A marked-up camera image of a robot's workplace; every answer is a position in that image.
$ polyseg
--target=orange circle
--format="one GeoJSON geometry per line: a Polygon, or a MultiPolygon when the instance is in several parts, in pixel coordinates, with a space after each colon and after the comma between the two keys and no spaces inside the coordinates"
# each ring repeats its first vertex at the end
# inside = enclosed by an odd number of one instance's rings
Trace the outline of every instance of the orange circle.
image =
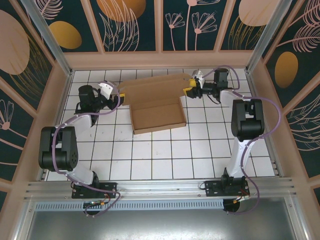
{"type": "Polygon", "coordinates": [[[130,9],[136,18],[139,18],[146,9],[146,0],[96,0],[96,2],[108,18],[117,22],[129,22],[131,20],[131,17],[128,17],[130,9]]]}

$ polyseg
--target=cardboard box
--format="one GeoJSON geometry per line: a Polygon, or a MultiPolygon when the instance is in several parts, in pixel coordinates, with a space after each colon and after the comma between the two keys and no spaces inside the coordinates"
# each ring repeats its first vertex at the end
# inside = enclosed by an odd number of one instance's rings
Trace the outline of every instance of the cardboard box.
{"type": "Polygon", "coordinates": [[[180,97],[189,88],[190,75],[186,73],[154,76],[120,83],[124,94],[122,105],[130,105],[134,134],[144,134],[186,126],[186,117],[180,97]]]}

